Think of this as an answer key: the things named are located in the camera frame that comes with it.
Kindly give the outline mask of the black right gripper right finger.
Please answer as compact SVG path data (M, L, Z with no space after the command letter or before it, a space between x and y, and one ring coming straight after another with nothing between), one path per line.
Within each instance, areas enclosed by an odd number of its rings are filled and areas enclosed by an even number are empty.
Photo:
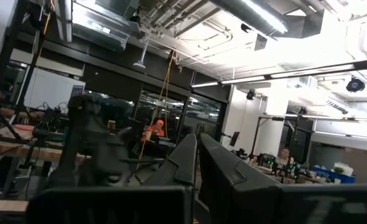
M199 199L212 224L273 224L278 181L251 167L207 134L198 137Z

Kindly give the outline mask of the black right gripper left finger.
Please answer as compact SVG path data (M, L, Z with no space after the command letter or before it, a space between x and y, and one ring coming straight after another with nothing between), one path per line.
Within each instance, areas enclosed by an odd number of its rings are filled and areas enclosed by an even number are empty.
M195 185L197 161L196 135L188 134L169 154L164 163L143 185Z

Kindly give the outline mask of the person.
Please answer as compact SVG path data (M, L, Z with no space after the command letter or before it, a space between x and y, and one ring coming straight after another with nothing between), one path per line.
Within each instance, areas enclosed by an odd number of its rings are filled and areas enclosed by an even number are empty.
M153 136L164 137L165 132L163 130L163 126L164 126L164 121L161 120L161 119L158 119L155 124L153 124L152 126L147 128L143 132L141 141L145 142L147 140L150 140L151 137L153 137Z
M294 158L290 156L290 150L284 148L281 150L280 156L276 159L276 162L280 165L291 165L295 162Z

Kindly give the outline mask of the background robot with green lights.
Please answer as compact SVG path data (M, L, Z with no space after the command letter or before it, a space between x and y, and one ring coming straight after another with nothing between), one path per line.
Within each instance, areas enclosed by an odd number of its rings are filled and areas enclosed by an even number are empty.
M299 167L293 157L286 159L281 157L275 157L271 154L260 154L258 157L258 166L269 166L269 174L280 177L281 182L285 178L297 180L299 176Z

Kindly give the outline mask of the white pendant lamp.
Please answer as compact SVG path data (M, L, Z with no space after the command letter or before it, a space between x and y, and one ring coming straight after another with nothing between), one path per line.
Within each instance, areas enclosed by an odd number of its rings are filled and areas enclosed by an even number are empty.
M148 44L149 44L149 39L146 40L146 43L145 43L144 48L142 50L141 59L133 64L135 67L139 67L139 68L143 68L143 69L146 68L146 66L144 65L144 57L145 57L146 52L147 52Z

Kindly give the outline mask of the blue storage bin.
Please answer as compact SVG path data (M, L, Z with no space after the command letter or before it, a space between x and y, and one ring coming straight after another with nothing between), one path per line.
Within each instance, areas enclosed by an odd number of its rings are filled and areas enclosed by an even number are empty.
M355 183L355 176L342 175L338 174L333 171L333 169L328 170L327 168L314 166L311 171L316 172L316 174L320 177L325 177L326 179L330 180L331 182L336 182L337 180L340 181L341 184L354 184Z

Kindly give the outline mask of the white box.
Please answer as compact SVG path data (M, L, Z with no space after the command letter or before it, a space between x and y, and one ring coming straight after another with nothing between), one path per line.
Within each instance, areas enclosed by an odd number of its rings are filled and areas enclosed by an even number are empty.
M347 176L352 176L353 174L353 168L341 162L334 163L333 171L338 174L347 175Z

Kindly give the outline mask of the white board panel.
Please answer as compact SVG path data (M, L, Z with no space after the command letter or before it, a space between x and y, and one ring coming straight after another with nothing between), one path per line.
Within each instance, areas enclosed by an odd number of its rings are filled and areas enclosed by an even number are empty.
M44 102L51 108L68 103L73 90L83 91L85 82L35 68L24 97L24 106L37 108Z

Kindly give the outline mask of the wooden workbench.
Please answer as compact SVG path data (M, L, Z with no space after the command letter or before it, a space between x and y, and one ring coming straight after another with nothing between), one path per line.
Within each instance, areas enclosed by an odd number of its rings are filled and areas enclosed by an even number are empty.
M16 124L12 125L12 129L20 139L16 139L8 127L0 128L0 155L25 159L29 152L29 144L34 143L36 138L28 126ZM32 157L43 161L59 161L62 149L61 142L46 141L45 146L35 147Z

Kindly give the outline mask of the grey ceiling air duct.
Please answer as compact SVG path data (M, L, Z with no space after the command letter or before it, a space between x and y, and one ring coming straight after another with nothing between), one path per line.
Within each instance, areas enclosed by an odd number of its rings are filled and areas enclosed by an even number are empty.
M314 11L301 0L291 0L304 16L281 14L265 0L210 0L223 11L238 18L242 28L263 36L304 39L320 33L324 10Z

